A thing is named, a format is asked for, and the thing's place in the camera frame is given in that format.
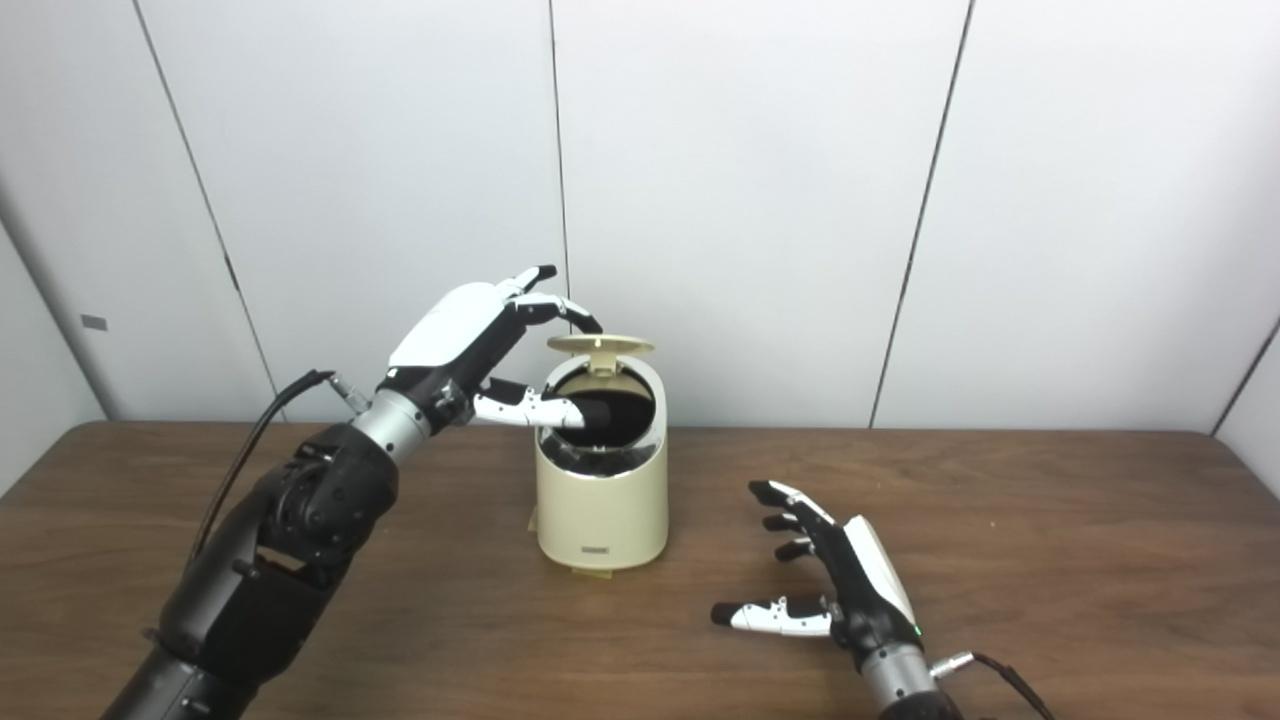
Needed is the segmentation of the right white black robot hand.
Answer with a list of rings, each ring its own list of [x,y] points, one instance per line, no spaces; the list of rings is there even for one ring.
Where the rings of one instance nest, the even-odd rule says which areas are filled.
[[[759,505],[776,510],[762,521],[767,530],[794,533],[774,550],[774,559],[817,559],[833,594],[714,603],[710,620],[716,625],[785,637],[828,637],[856,666],[899,644],[923,647],[902,583],[864,516],[838,521],[803,491],[777,480],[751,480],[748,488]]]

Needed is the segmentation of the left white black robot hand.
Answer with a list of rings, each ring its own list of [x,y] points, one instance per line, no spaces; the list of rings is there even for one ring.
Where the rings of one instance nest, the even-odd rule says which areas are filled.
[[[372,405],[358,419],[370,424],[388,416],[416,425],[424,437],[474,419],[564,429],[608,427],[612,413],[603,401],[571,398],[493,375],[534,325],[566,320],[588,334],[602,332],[585,307],[535,290],[556,274],[553,265],[532,266],[503,281],[467,283],[445,293],[390,354]]]

